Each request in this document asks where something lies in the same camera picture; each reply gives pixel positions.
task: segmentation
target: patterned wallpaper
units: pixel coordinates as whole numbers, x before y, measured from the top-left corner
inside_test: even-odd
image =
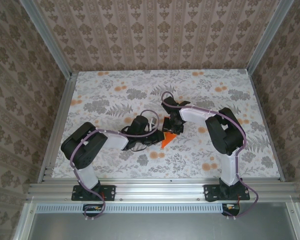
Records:
[[[0,240],[36,182],[65,79],[18,0],[0,0]]]
[[[35,0],[73,71],[246,68],[279,0]]]
[[[300,192],[300,0],[294,1],[252,78],[285,177]]]

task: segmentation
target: orange triangular block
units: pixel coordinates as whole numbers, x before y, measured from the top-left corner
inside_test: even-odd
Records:
[[[165,146],[168,145],[175,137],[177,134],[171,133],[171,132],[164,132],[164,140],[161,142],[161,148],[163,149]]]

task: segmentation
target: table surface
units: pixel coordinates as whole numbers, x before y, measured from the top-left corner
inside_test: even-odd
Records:
[[[212,110],[230,108],[241,123],[247,147],[239,155],[245,178],[280,177],[262,115],[245,69],[137,70],[80,72],[61,143],[85,122],[105,130],[121,130],[144,109],[156,111],[160,128],[167,113],[161,93],[170,91],[178,102]],[[152,113],[144,116],[151,118]],[[218,178],[220,155],[207,127],[187,122],[183,134],[164,149],[161,144],[140,152],[102,148],[93,161],[99,178]],[[74,178],[59,149],[54,178]]]

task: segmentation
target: wallpaper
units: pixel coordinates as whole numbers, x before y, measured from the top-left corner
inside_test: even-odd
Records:
[[[240,153],[244,178],[279,178],[257,99],[246,69],[135,70],[80,72],[67,115],[62,140],[83,123],[118,131],[130,126],[143,110],[159,114],[159,129],[169,115],[161,94],[176,101],[219,111],[230,108],[242,125],[247,146]],[[142,114],[147,119],[153,113]],[[161,143],[133,152],[102,148],[92,163],[98,178],[219,178],[221,154],[214,148],[207,126],[187,122],[184,131],[164,149]],[[54,178],[75,178],[69,160],[59,150]]]
[[[285,177],[296,182],[300,193],[300,0],[294,1],[252,78]]]
[[[19,1],[0,0],[0,240],[37,181],[64,84]]]
[[[73,71],[246,68],[279,0],[35,0]]]

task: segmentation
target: wire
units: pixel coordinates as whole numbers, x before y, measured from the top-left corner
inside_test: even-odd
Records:
[[[130,134],[125,134],[125,133],[121,133],[121,132],[118,132],[118,131],[112,131],[112,130],[104,130],[104,129],[95,129],[93,130],[92,132],[90,132],[89,134],[87,134],[82,140],[81,142],[75,147],[74,151],[72,152],[71,154],[71,157],[70,157],[70,166],[72,167],[73,169],[73,172],[74,172],[74,175],[76,176],[76,178],[78,179],[78,182],[80,183],[80,185],[88,192],[96,195],[101,201],[102,201],[102,209],[101,211],[99,212],[99,214],[95,217],[89,217],[87,216],[87,209],[89,207],[87,207],[85,210],[84,210],[84,216],[85,216],[85,219],[96,219],[98,217],[101,216],[101,214],[105,211],[106,209],[106,201],[104,200],[104,198],[99,194],[97,193],[96,191],[93,191],[91,189],[89,189],[84,183],[83,181],[81,180],[80,176],[78,175],[77,173],[77,168],[76,166],[74,165],[74,158],[75,158],[75,155],[77,153],[77,151],[79,150],[79,148],[84,144],[85,141],[87,141],[92,135],[96,134],[96,133],[111,133],[111,134],[118,134],[118,135],[121,135],[121,136],[124,136],[124,137],[133,137],[133,138],[144,138],[144,137],[147,137],[151,134],[153,134],[159,127],[159,122],[160,122],[160,118],[159,118],[159,115],[153,111],[153,110],[150,110],[150,109],[146,109],[146,110],[143,110],[141,112],[140,115],[142,115],[144,112],[152,112],[156,115],[157,117],[157,125],[155,126],[155,128],[151,131],[151,132],[148,132],[147,134],[143,134],[143,135],[130,135]]]
[[[227,212],[227,211],[223,211],[224,213],[228,214],[230,217],[233,217],[233,218],[239,218],[239,217],[243,217],[244,215],[246,215],[248,212],[251,211],[251,209],[256,205],[256,203],[258,202],[259,200],[259,195],[258,193],[253,189],[251,188],[250,186],[248,186],[247,184],[245,184],[240,176],[239,176],[239,153],[245,148],[245,146],[247,145],[247,138],[246,138],[246,134],[244,132],[244,130],[240,127],[240,125],[238,125],[234,120],[232,120],[230,117],[218,112],[218,111],[213,111],[213,110],[209,110],[209,109],[205,109],[205,108],[202,108],[202,107],[198,107],[198,106],[173,106],[173,105],[170,105],[168,103],[166,103],[164,101],[164,96],[165,94],[170,94],[172,98],[174,98],[174,95],[169,92],[169,91],[165,91],[162,95],[161,95],[161,101],[164,105],[170,107],[170,108],[174,108],[174,109],[197,109],[197,110],[201,110],[203,112],[206,112],[206,113],[209,113],[209,114],[215,114],[215,115],[219,115],[221,116],[222,118],[224,119],[227,119],[229,122],[231,122],[239,131],[240,133],[242,134],[242,137],[243,137],[243,145],[235,152],[235,175],[236,177],[238,178],[239,182],[245,186],[246,188],[248,188],[249,190],[251,190],[254,194],[255,194],[255,200],[253,202],[253,204],[243,213],[237,215],[237,216],[233,216],[231,213]]]

